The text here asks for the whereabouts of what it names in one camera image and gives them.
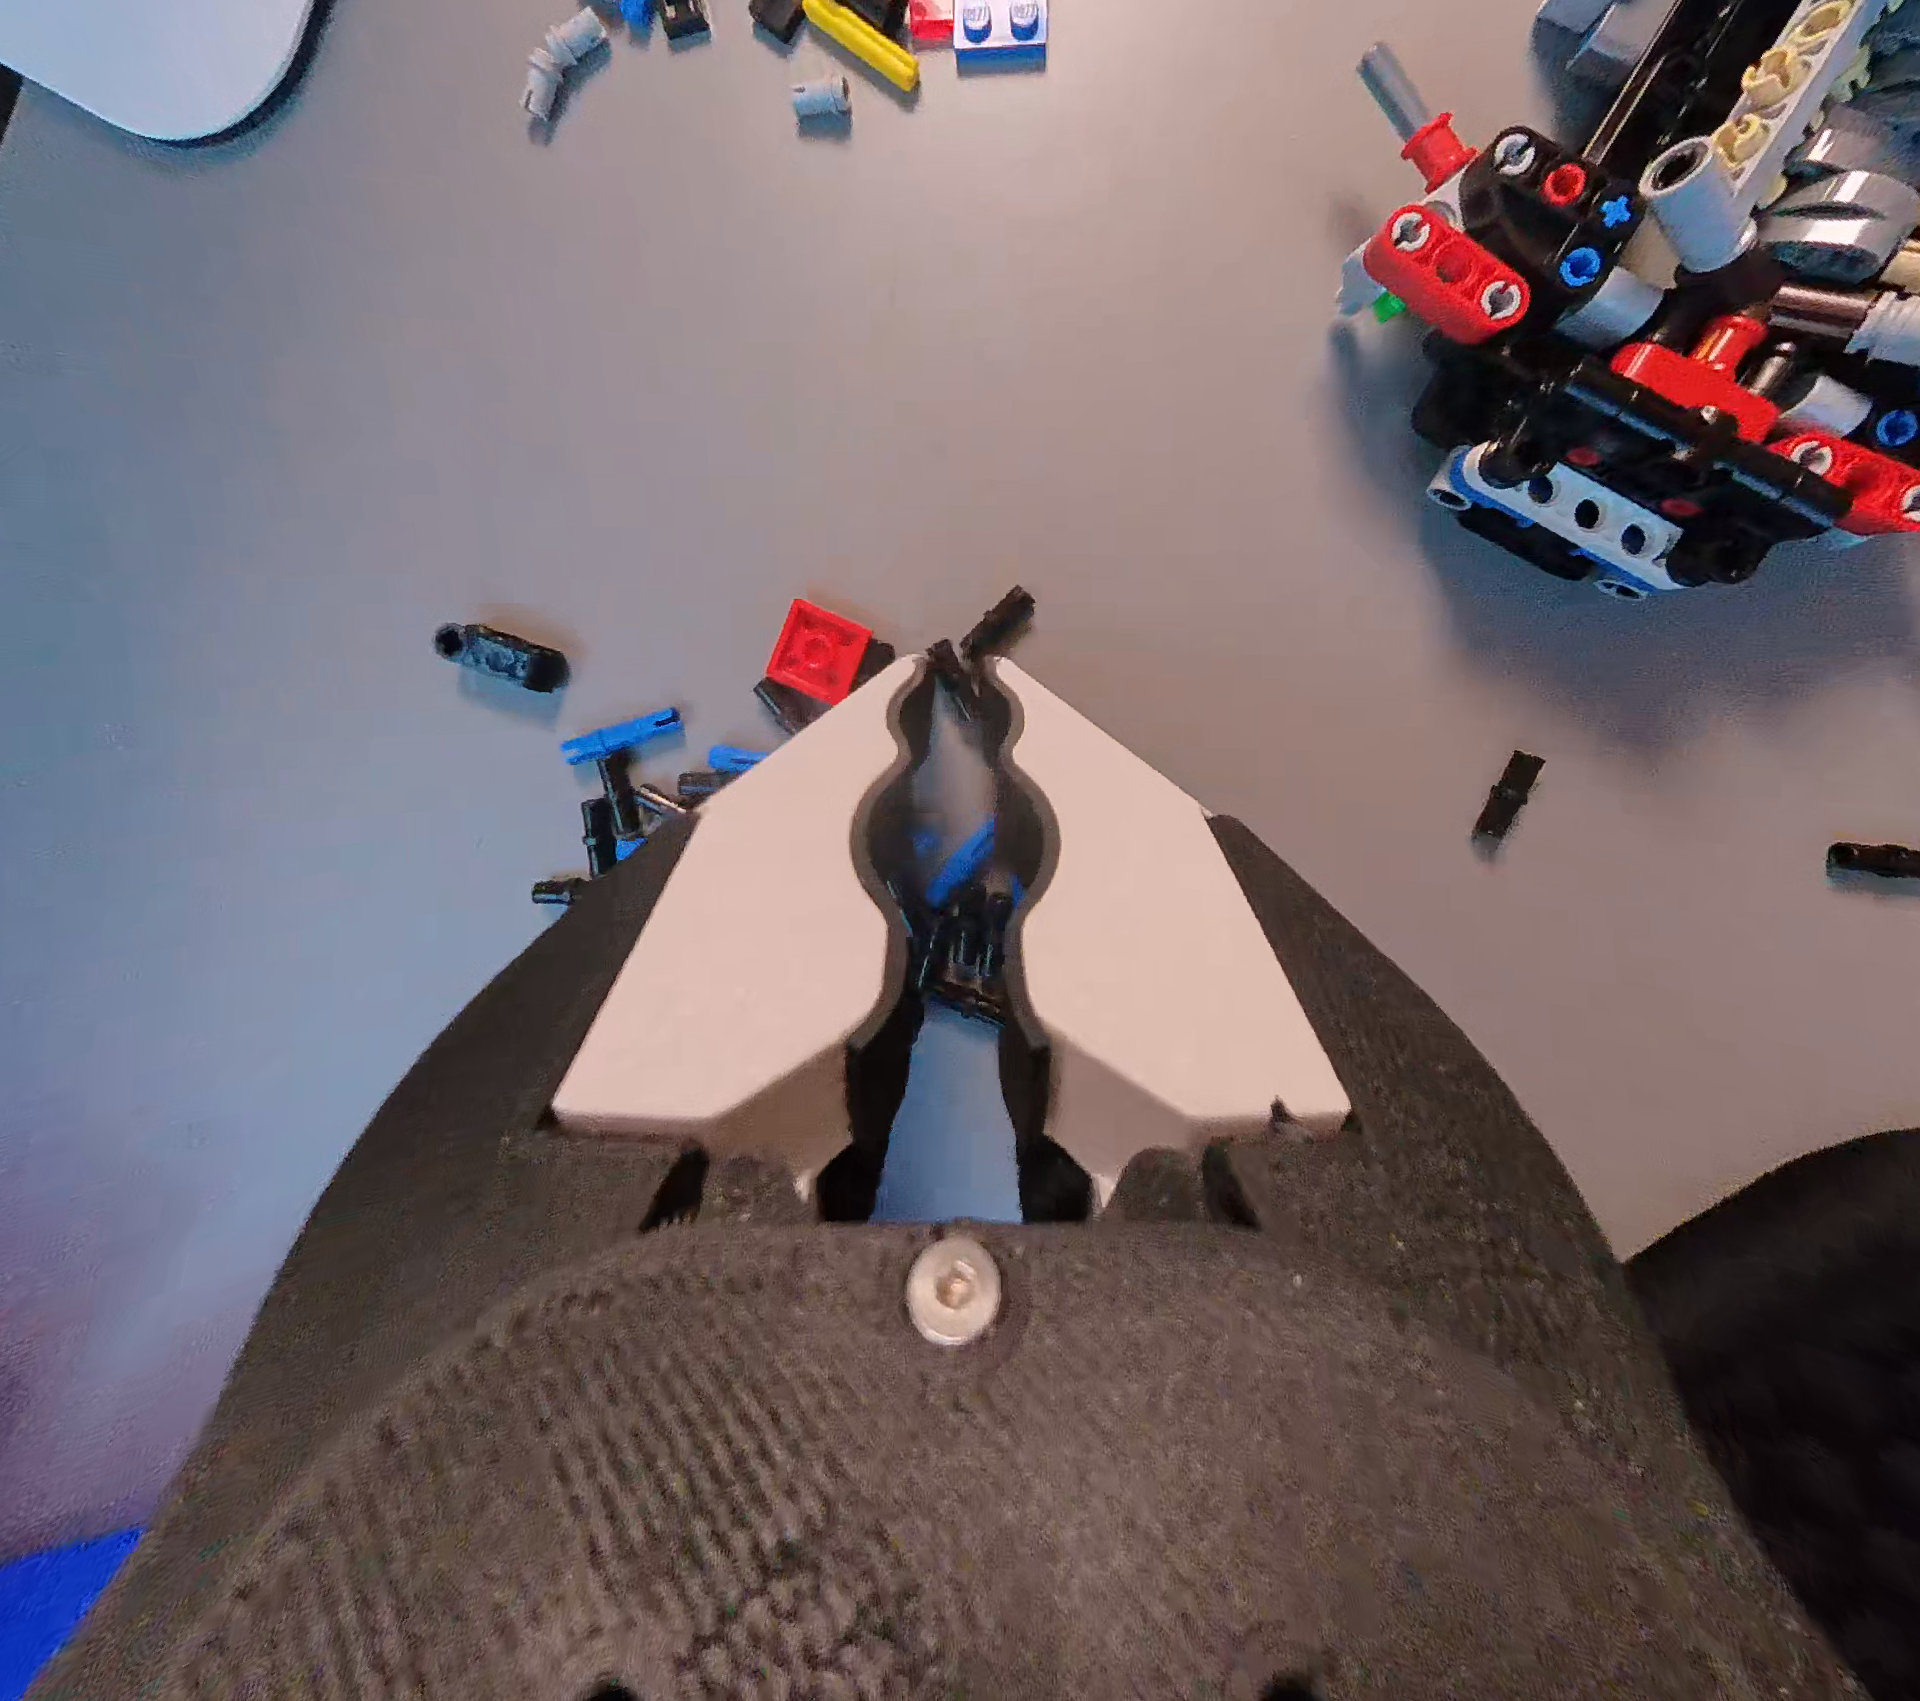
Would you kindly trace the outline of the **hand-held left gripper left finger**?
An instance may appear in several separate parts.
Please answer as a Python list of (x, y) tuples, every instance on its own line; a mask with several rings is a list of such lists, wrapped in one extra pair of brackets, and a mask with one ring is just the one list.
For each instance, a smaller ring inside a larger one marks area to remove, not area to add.
[(828, 1212), (872, 1209), (923, 1020), (904, 890), (933, 694), (901, 657), (697, 808), (556, 1128), (777, 1160)]

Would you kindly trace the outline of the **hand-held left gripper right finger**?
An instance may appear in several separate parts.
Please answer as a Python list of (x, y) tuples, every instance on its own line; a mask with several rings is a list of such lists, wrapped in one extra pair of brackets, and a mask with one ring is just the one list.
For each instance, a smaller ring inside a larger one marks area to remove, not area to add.
[(1008, 1007), (1044, 1066), (1039, 1137), (1092, 1207), (1133, 1158), (1322, 1138), (1351, 1098), (1213, 828), (1213, 815), (1008, 658), (983, 662), (997, 838), (1020, 881)]

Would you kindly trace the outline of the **heap of black blue pins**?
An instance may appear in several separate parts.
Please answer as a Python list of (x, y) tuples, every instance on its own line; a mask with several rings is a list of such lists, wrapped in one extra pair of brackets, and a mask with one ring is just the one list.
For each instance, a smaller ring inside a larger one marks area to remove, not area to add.
[[(968, 666), (958, 655), (958, 643), (935, 643), (927, 658), (952, 710), (970, 724), (979, 712), (985, 658)], [(828, 704), (763, 677), (753, 694), (786, 735), (804, 730), (828, 712)], [(631, 776), (635, 747), (675, 732), (677, 723), (675, 712), (657, 710), (563, 745), (563, 759), (573, 767), (596, 767), (601, 783), (599, 795), (582, 807), (588, 871), (536, 881), (529, 888), (534, 904), (569, 906), (591, 878), (634, 857), (662, 821), (708, 802), (763, 760), (755, 750), (714, 747), (705, 767), (679, 774), (672, 793), (637, 783)], [(1024, 888), (1014, 874), (990, 874), (993, 848), (993, 821), (983, 821), (952, 848), (942, 848), (933, 830), (915, 830), (909, 836), (915, 872), (893, 881), (892, 890), (909, 929), (909, 986), (953, 1014), (999, 1024), (1004, 934)]]

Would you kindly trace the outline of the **red square lego plate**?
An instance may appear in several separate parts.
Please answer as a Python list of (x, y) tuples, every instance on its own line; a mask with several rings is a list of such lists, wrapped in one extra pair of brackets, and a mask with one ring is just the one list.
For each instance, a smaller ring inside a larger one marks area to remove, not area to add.
[(874, 633), (795, 597), (779, 625), (763, 678), (823, 704), (841, 702), (860, 678)]

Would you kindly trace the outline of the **black lego liftarm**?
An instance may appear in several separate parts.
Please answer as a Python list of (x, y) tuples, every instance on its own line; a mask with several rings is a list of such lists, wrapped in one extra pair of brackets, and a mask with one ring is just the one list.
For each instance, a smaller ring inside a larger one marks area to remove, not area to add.
[(469, 674), (534, 694), (556, 694), (569, 678), (568, 657), (531, 637), (489, 625), (446, 622), (431, 634), (433, 652)]

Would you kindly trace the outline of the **partly built lego truck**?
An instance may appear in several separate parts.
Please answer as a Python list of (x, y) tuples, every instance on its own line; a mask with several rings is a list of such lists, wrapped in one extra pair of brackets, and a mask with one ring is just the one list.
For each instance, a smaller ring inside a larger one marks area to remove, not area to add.
[(1423, 329), (1428, 499), (1624, 600), (1915, 537), (1918, 0), (1543, 0), (1580, 145), (1472, 146), (1377, 42), (1418, 191), (1338, 312)]

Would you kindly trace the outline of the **black textured pad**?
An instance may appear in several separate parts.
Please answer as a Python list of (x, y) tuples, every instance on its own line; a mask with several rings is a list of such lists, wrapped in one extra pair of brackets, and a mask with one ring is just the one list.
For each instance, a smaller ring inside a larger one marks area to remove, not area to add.
[(1772, 1168), (1626, 1262), (1739, 1517), (1871, 1698), (1918, 1695), (1918, 1132)]

